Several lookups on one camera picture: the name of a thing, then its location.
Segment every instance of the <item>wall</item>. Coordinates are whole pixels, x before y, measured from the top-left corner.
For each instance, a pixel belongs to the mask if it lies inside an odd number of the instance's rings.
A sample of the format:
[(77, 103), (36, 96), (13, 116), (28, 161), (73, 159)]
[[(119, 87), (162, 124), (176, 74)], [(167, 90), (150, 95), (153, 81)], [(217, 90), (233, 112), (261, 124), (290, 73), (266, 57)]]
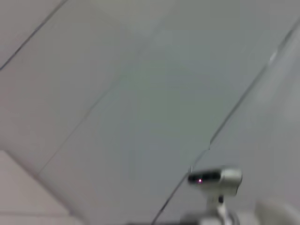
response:
[(151, 220), (298, 8), (69, 0), (1, 72), (2, 148), (92, 225)]

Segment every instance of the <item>ceiling tile seam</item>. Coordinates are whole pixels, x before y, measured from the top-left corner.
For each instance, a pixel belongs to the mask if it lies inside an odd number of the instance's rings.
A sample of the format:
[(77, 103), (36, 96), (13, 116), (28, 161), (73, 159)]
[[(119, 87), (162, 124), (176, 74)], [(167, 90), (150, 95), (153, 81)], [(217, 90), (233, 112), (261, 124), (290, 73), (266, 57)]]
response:
[(52, 16), (69, 0), (62, 0), (52, 12), (34, 29), (29, 37), (20, 45), (20, 47), (8, 58), (8, 60), (0, 67), (0, 71), (7, 66), (11, 60), (24, 48), (24, 46), (31, 40), (31, 38), (52, 18)]
[[(163, 27), (163, 25), (166, 22), (166, 19), (168, 18), (168, 16), (173, 12), (173, 9), (175, 8), (177, 2), (179, 2), (180, 0), (176, 0), (174, 5), (172, 6), (172, 8), (170, 9), (170, 11), (162, 18), (162, 20), (158, 23), (158, 25), (154, 28), (153, 32), (151, 33), (150, 37), (147, 38), (147, 41), (145, 41), (145, 44), (141, 45), (141, 47), (137, 50), (136, 53), (136, 58), (134, 61), (132, 61), (128, 66), (126, 66), (125, 69), (123, 69), (122, 71), (130, 71), (134, 65), (136, 64), (136, 62), (139, 61), (140, 56), (142, 56), (142, 54), (144, 53), (144, 51), (147, 49), (147, 47), (149, 47), (153, 41), (155, 36), (161, 31), (161, 28)], [(44, 164), (44, 166), (35, 174), (35, 176), (39, 177), (40, 174), (43, 172), (43, 170), (47, 167), (47, 165), (51, 162), (51, 160), (55, 157), (55, 155), (60, 152), (60, 150), (64, 147), (65, 143), (68, 141), (68, 139), (73, 135), (73, 133), (80, 127), (80, 125), (88, 118), (88, 116), (91, 114), (91, 112), (94, 110), (94, 108), (101, 102), (101, 100), (112, 90), (114, 90), (114, 88), (116, 88), (121, 81), (123, 81), (125, 78), (129, 77), (130, 73), (127, 73), (124, 76), (119, 76), (117, 77), (112, 84), (110, 85), (110, 87), (104, 91), (102, 94), (100, 94), (99, 98), (95, 101), (95, 103), (92, 104), (92, 106), (87, 110), (86, 114), (83, 116), (83, 118), (78, 122), (78, 124), (75, 126), (75, 128), (70, 132), (70, 134), (66, 137), (66, 139), (62, 142), (62, 144), (59, 146), (59, 148), (56, 150), (56, 152), (49, 158), (49, 160)]]

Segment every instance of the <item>white wall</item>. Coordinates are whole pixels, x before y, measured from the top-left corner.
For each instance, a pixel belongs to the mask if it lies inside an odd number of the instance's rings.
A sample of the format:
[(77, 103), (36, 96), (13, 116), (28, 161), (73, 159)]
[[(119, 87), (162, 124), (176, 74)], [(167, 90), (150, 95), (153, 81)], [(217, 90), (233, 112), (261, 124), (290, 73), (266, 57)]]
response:
[(299, 4), (69, 0), (1, 72), (0, 144), (92, 225), (150, 220)]

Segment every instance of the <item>ceiling panel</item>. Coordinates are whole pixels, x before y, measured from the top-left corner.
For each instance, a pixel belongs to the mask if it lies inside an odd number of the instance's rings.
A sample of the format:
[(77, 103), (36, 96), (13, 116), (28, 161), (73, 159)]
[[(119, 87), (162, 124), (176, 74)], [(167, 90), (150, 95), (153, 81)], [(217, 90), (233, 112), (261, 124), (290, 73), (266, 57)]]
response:
[(62, 0), (0, 1), (0, 68)]

